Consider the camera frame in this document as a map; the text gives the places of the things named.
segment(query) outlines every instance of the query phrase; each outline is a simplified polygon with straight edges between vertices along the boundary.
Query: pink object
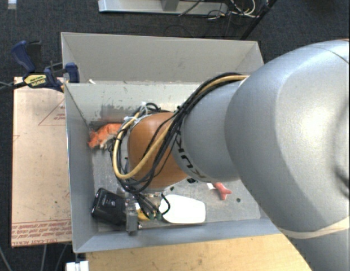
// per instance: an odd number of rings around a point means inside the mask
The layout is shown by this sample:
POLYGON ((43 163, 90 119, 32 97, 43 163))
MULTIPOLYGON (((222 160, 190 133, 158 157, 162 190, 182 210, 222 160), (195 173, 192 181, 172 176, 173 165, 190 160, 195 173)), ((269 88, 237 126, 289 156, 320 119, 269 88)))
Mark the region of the pink object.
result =
POLYGON ((222 183, 213 183, 214 187, 219 191, 220 198, 224 201, 226 195, 230 195, 231 191, 227 189, 222 183))

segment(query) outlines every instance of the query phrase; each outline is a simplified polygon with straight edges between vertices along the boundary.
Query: black cable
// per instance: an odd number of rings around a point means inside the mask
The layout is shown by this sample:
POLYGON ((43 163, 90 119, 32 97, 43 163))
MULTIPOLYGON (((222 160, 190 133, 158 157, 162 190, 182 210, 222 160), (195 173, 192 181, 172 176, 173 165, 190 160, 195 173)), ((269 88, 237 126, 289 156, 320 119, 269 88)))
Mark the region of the black cable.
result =
POLYGON ((171 140, 173 139, 173 137, 176 135, 176 133, 178 133, 182 121, 185 118, 186 115, 189 114, 189 112, 195 107, 195 105, 208 93, 210 93, 211 91, 213 91, 214 89, 232 83, 234 81, 225 81, 225 82, 221 82, 218 83, 216 85, 213 85, 211 88, 208 88, 207 90, 203 91, 203 89, 208 86, 209 84, 211 84, 212 82, 226 77, 226 76, 230 76, 230 75, 239 75, 238 73, 223 73, 221 75, 218 75, 212 79, 207 80, 206 82, 204 82, 203 84, 201 84, 189 97, 188 99, 181 105, 178 107, 178 110, 174 113, 174 115, 171 117, 173 118, 173 121, 170 125, 170 128, 167 131, 167 134, 165 135, 165 138, 155 156, 154 162, 152 164, 151 169, 147 172, 147 174, 142 177, 140 180, 137 180, 135 182, 129 182, 129 180, 126 180, 126 182, 123 182, 122 180, 120 180, 118 178, 118 180, 120 181, 122 187, 132 193, 132 194, 139 194, 142 191, 144 191, 151 183, 152 179, 155 177, 155 169, 157 168, 157 166, 159 165, 159 163, 161 162, 166 149, 168 148, 168 146, 170 145, 171 140))
POLYGON ((167 212, 169 212, 170 211, 170 202, 167 200, 167 198, 164 196, 164 194, 163 193, 161 193, 161 197, 165 200, 165 202, 166 202, 166 204, 168 205, 168 209, 165 211, 165 212, 163 212, 163 213, 161 213, 161 215, 165 215, 167 212))
POLYGON ((175 146, 175 143, 176 143, 176 138, 177 138, 177 134, 176 134, 175 137, 174 137, 173 144, 171 145, 170 151, 169 151, 169 153, 168 153, 168 155, 167 155, 167 157, 166 157, 166 159, 165 159, 163 165, 161 166, 161 168, 160 168, 160 170, 157 172, 157 174, 154 175, 154 178, 157 177, 157 176, 161 173, 161 171, 164 169, 164 166, 166 165, 166 162, 168 161, 168 159, 169 159, 169 157, 170 157, 170 155, 171 155, 171 152, 172 152, 172 150, 174 149, 174 146, 175 146))
POLYGON ((188 14, 191 10, 193 10, 202 0, 198 0, 192 5, 189 9, 185 10, 182 14, 179 14, 179 16, 183 16, 188 14))
POLYGON ((189 36, 191 38, 196 38, 185 26, 181 25, 181 24, 172 24, 172 25, 169 25, 165 28, 164 32, 163 32, 163 36, 165 36, 165 33, 168 29, 170 29, 171 27, 179 27, 179 28, 182 28, 183 30, 185 30, 185 32, 187 34, 189 34, 189 36))

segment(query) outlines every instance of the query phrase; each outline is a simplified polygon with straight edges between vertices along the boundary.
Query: electrical cable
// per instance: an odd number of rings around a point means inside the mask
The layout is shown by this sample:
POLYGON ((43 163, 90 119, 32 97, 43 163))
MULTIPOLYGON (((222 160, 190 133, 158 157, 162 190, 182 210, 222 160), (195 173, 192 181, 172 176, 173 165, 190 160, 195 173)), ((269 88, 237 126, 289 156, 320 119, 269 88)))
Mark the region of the electrical cable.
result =
POLYGON ((58 270, 58 268, 60 267, 60 264, 61 264, 61 260, 62 260, 62 257, 63 257, 63 255, 64 255, 64 252, 66 251, 66 249, 67 249, 67 244, 65 244, 64 245, 64 248, 63 248, 63 250, 62 250, 62 252, 61 252, 61 254, 60 254, 60 256, 59 256, 59 258, 58 258, 58 261, 57 261, 57 264, 56 264, 56 268, 55 268, 55 271, 57 271, 58 270))
POLYGON ((167 212, 170 211, 171 206, 170 206, 170 202, 168 201, 168 199, 164 196, 164 193, 161 193, 161 197, 165 200, 166 204, 168 205, 168 209, 165 212, 161 213, 164 216, 167 212))
MULTIPOLYGON (((170 117, 167 121, 170 119, 172 122, 165 128, 165 131, 162 132, 160 137, 155 140, 159 130, 161 127, 166 123, 163 122, 156 130, 155 134, 153 135, 150 143, 151 147, 148 149, 148 152, 144 155, 141 162, 130 172, 127 174, 121 174, 121 170, 118 169, 120 161, 119 154, 119 145, 122 141, 123 135, 127 132, 127 130, 131 127, 131 124, 133 123, 133 119, 130 121, 127 121, 124 123, 123 127, 120 129, 119 134, 115 138, 115 143, 113 148, 110 150, 112 165, 114 168, 115 175, 120 181, 122 187, 132 193, 132 194, 140 194, 143 190, 145 190, 151 183, 152 179, 155 177, 155 169, 161 162, 166 149, 169 147, 170 143, 173 141, 174 136, 178 133, 178 130, 181 127, 182 121, 185 118, 186 115, 189 114, 189 112, 195 107, 195 105, 208 93, 213 91, 214 89, 235 82, 239 80, 245 79, 247 76, 240 75, 238 73, 223 73, 222 75, 216 76, 203 84, 201 84, 187 99, 186 101, 180 105, 177 109, 177 111, 174 113, 172 117, 170 117), (143 167, 143 165, 148 161, 150 156, 153 156, 155 153, 155 149, 158 148, 158 151, 155 155, 154 162, 152 164, 151 169, 147 172, 145 176, 143 176, 141 179, 136 180, 134 182, 129 182, 128 179, 135 176, 135 174, 143 167), (137 188, 141 183, 145 183, 140 188, 137 188)), ((140 117, 140 113, 137 112, 135 116, 140 117)))
POLYGON ((6 83, 6 82, 3 82, 3 81, 0 81, 0 84, 1 85, 4 85, 4 86, 12 86, 12 84, 13 84, 13 82, 11 82, 11 83, 6 83))
POLYGON ((1 245, 0 245, 0 256, 2 257, 3 262, 6 264, 8 271, 13 271, 2 251, 1 245))
POLYGON ((193 10, 202 0, 198 0, 194 3, 194 5, 192 5, 189 9, 185 10, 183 13, 179 14, 180 16, 186 15, 187 13, 189 13, 191 10, 193 10))
POLYGON ((40 271, 43 271, 45 268, 45 260, 46 260, 46 252, 47 252, 47 245, 43 248, 43 255, 42 255, 42 262, 41 262, 41 269, 40 271))

